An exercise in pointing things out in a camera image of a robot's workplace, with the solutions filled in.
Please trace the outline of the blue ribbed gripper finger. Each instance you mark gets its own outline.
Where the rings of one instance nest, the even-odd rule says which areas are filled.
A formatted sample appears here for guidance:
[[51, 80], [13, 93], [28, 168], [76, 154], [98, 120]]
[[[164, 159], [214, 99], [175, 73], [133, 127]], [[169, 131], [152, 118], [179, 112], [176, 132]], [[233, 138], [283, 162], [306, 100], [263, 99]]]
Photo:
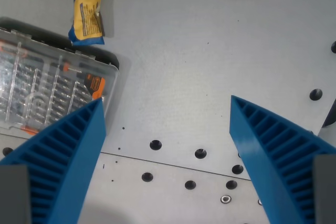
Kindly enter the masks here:
[[315, 223], [313, 160], [335, 147], [235, 95], [229, 133], [270, 223]]
[[33, 223], [77, 223], [105, 138], [103, 102], [97, 99], [1, 160], [27, 167]]

